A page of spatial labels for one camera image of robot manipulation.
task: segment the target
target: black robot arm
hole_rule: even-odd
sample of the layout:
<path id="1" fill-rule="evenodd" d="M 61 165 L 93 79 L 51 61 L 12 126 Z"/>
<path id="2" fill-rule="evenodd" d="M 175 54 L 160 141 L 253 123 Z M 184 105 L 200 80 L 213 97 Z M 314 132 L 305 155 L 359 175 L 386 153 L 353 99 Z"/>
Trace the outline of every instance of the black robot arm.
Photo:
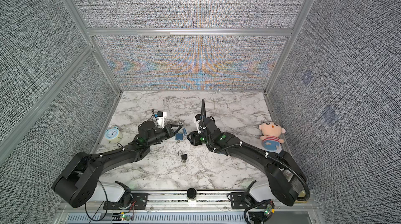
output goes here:
<path id="1" fill-rule="evenodd" d="M 231 133 L 221 132 L 213 117 L 206 118 L 205 111 L 202 100 L 202 112 L 195 116 L 201 133 L 194 131 L 187 137 L 192 145 L 206 144 L 209 151 L 237 157 L 258 168 L 268 177 L 273 195 L 287 206 L 292 206 L 296 200 L 308 200 L 306 177 L 288 152 L 281 151 L 279 154 L 268 152 L 241 141 Z M 281 169 L 293 174 L 290 181 Z M 298 197 L 303 189 L 306 196 Z"/>
<path id="2" fill-rule="evenodd" d="M 77 153 L 53 183 L 53 191 L 72 207 L 80 207 L 93 195 L 102 173 L 142 160 L 150 152 L 151 145 L 173 137 L 181 127 L 167 124 L 161 129 L 155 127 L 153 121 L 145 121 L 138 127 L 138 135 L 126 146 L 105 153 Z"/>

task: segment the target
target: alarm clock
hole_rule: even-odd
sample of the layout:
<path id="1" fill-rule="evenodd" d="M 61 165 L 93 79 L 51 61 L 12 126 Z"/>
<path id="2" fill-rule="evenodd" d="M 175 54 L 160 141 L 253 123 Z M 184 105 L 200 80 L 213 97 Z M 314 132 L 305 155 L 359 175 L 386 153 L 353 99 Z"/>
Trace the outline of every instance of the alarm clock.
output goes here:
<path id="1" fill-rule="evenodd" d="M 113 128 L 107 129 L 104 137 L 106 137 L 106 139 L 109 141 L 109 144 L 116 144 L 123 137 L 123 133 L 117 126 L 115 126 Z"/>

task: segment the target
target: plush toy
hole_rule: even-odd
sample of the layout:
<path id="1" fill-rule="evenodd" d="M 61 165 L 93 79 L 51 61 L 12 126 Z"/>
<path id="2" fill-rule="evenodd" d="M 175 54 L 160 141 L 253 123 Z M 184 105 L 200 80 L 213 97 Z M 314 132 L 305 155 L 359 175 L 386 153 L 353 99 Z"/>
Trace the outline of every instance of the plush toy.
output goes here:
<path id="1" fill-rule="evenodd" d="M 263 123 L 259 125 L 259 129 L 263 134 L 260 137 L 262 146 L 268 151 L 279 153 L 282 150 L 280 143 L 284 143 L 284 140 L 279 139 L 278 136 L 285 133 L 286 130 L 274 122 Z"/>

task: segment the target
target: cable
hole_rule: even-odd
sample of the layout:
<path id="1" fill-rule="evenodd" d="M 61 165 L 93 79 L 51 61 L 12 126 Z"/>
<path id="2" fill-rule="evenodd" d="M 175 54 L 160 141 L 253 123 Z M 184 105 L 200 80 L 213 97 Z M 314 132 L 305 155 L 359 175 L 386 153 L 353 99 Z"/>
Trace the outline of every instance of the cable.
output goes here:
<path id="1" fill-rule="evenodd" d="M 109 205 L 108 205 L 109 199 L 107 198 L 106 189 L 104 189 L 103 184 L 100 182 L 99 179 L 98 179 L 98 182 L 99 182 L 100 185 L 102 186 L 103 191 L 104 191 L 104 195 L 106 196 L 106 212 L 104 213 L 104 215 L 103 215 L 102 218 L 100 218 L 100 219 L 98 219 L 98 220 L 95 220 L 95 219 L 93 219 L 91 216 L 89 216 L 88 211 L 86 210 L 86 202 L 85 202 L 85 213 L 86 213 L 86 215 L 88 216 L 88 218 L 91 219 L 91 220 L 89 221 L 89 223 L 91 223 L 91 221 L 101 221 L 101 220 L 103 220 L 103 218 L 107 215 L 107 211 L 108 211 L 108 208 L 109 208 L 109 207 L 108 207 L 108 206 L 109 206 Z"/>
<path id="2" fill-rule="evenodd" d="M 273 158 L 273 157 L 271 157 L 271 156 L 268 156 L 268 155 L 267 155 L 267 154 L 268 154 L 267 152 L 262 151 L 262 150 L 258 149 L 257 147 L 252 146 L 252 145 L 250 145 L 250 144 L 247 144 L 247 143 L 245 143 L 245 142 L 243 142 L 243 141 L 241 141 L 240 144 L 232 144 L 232 145 L 226 146 L 226 147 L 224 147 L 224 148 L 222 148 L 222 149 L 220 149 L 220 150 L 216 150 L 215 148 L 213 149 L 211 146 L 209 146 L 208 134 L 207 134 L 207 130 L 206 130 L 206 125 L 205 125 L 205 123 L 204 123 L 204 118 L 206 118 L 206 107 L 205 107 L 205 105 L 204 105 L 204 99 L 202 99 L 202 106 L 201 106 L 201 109 L 200 109 L 200 118 L 201 118 L 201 120 L 202 120 L 202 124 L 203 124 L 204 128 L 201 127 L 201 126 L 199 126 L 199 130 L 202 131 L 203 134 L 204 134 L 204 136 L 205 136 L 205 139 L 206 139 L 206 147 L 208 148 L 209 151 L 214 152 L 214 153 L 219 153 L 219 152 L 223 152 L 223 151 L 227 150 L 228 148 L 237 147 L 237 146 L 246 147 L 246 148 L 248 148 L 248 149 L 251 149 L 252 151 L 257 152 L 257 153 L 259 153 L 259 154 L 265 156 L 266 158 L 269 158 L 269 159 L 271 159 L 271 160 L 273 160 L 273 161 L 279 163 L 279 164 L 280 164 L 281 166 L 283 166 L 284 168 L 288 169 L 288 171 L 290 171 L 295 177 L 297 177 L 297 179 L 301 182 L 301 184 L 302 184 L 302 186 L 303 186 L 303 189 L 305 190 L 305 196 L 304 196 L 304 197 L 297 197 L 297 200 L 298 200 L 298 201 L 307 201 L 307 200 L 309 199 L 309 197 L 310 197 L 310 191 L 309 191 L 308 185 L 306 184 L 306 182 L 304 181 L 304 179 L 302 178 L 302 176 L 300 176 L 299 174 L 297 174 L 290 166 L 288 166 L 288 165 L 285 164 L 284 162 L 282 162 L 282 161 L 280 161 L 280 160 L 278 160 L 278 159 L 275 159 L 275 158 Z"/>
<path id="3" fill-rule="evenodd" d="M 110 218 L 110 223 L 111 224 L 113 224 L 113 216 L 114 216 L 114 209 L 113 209 L 113 212 L 112 212 L 112 217 Z"/>
<path id="4" fill-rule="evenodd" d="M 134 201 L 133 203 L 132 203 L 132 216 L 131 216 L 131 219 L 129 220 L 129 222 L 131 223 L 131 221 L 132 221 L 132 219 L 133 219 L 133 214 L 134 214 L 134 207 L 135 207 L 135 203 L 136 203 L 136 201 Z"/>
<path id="5" fill-rule="evenodd" d="M 96 210 L 96 212 L 95 212 L 95 214 L 94 214 L 93 216 L 95 216 L 95 215 L 98 213 L 98 211 L 99 211 L 99 209 L 100 209 L 100 207 L 102 206 L 103 203 L 104 203 L 104 201 L 102 201 L 102 203 L 101 203 L 100 206 L 98 207 L 98 210 Z"/>
<path id="6" fill-rule="evenodd" d="M 248 221 L 247 212 L 248 212 L 249 210 L 251 210 L 252 208 L 258 207 L 258 206 L 260 206 L 260 205 L 262 205 L 262 204 L 266 204 L 266 203 L 268 203 L 269 201 L 270 201 L 270 200 L 264 200 L 264 201 L 261 201 L 261 202 L 258 202 L 258 203 L 256 203 L 256 204 L 254 204 L 254 205 L 252 205 L 252 206 L 250 206 L 250 207 L 248 207 L 248 208 L 245 208 L 245 210 L 244 210 L 244 219 L 245 219 L 245 221 L 246 221 L 248 224 L 251 224 L 251 223 Z"/>
<path id="7" fill-rule="evenodd" d="M 310 191 L 309 191 L 308 185 L 306 184 L 306 182 L 304 181 L 304 179 L 302 178 L 302 176 L 300 176 L 298 173 L 296 173 L 290 166 L 288 166 L 288 165 L 285 164 L 284 162 L 282 162 L 282 161 L 280 161 L 280 160 L 278 160 L 278 159 L 275 159 L 275 158 L 273 158 L 273 157 L 271 157 L 271 156 L 269 156 L 269 155 L 266 155 L 266 152 L 265 152 L 265 151 L 259 150 L 257 147 L 254 147 L 254 146 L 252 146 L 252 145 L 250 145 L 250 144 L 247 144 L 247 143 L 245 143 L 245 142 L 242 142 L 241 144 L 232 144 L 232 145 L 226 146 L 226 147 L 224 147 L 224 148 L 222 148 L 222 149 L 220 149 L 220 150 L 212 150 L 212 151 L 213 151 L 214 153 L 220 153 L 220 152 L 222 152 L 222 151 L 227 150 L 228 148 L 237 147 L 237 146 L 246 147 L 246 148 L 248 148 L 248 149 L 251 149 L 252 151 L 255 151 L 255 152 L 257 152 L 257 153 L 259 153 L 259 154 L 261 154 L 261 155 L 263 155 L 263 156 L 266 156 L 266 158 L 269 158 L 269 159 L 271 159 L 271 160 L 273 160 L 273 161 L 279 163 L 279 164 L 280 164 L 281 166 L 283 166 L 284 168 L 288 169 L 288 171 L 290 171 L 295 177 L 297 177 L 297 179 L 301 182 L 301 184 L 302 184 L 302 186 L 303 186 L 303 189 L 305 190 L 305 196 L 304 196 L 304 197 L 297 197 L 297 200 L 298 200 L 298 201 L 307 201 L 307 200 L 309 199 L 309 197 L 310 197 Z"/>
<path id="8" fill-rule="evenodd" d="M 154 114 L 154 109 L 152 109 L 152 116 L 148 119 L 148 121 L 150 121 L 151 118 L 155 118 L 157 121 L 157 116 Z"/>

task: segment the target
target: striped shirt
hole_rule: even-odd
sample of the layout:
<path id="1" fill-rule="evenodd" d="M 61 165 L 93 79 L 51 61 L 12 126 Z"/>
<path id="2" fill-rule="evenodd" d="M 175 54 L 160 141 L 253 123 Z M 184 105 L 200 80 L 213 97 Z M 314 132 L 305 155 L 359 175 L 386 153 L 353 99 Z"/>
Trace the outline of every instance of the striped shirt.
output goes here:
<path id="1" fill-rule="evenodd" d="M 277 142 L 280 142 L 278 140 L 278 137 L 274 137 L 274 136 L 266 136 L 266 138 L 263 141 L 277 141 Z"/>

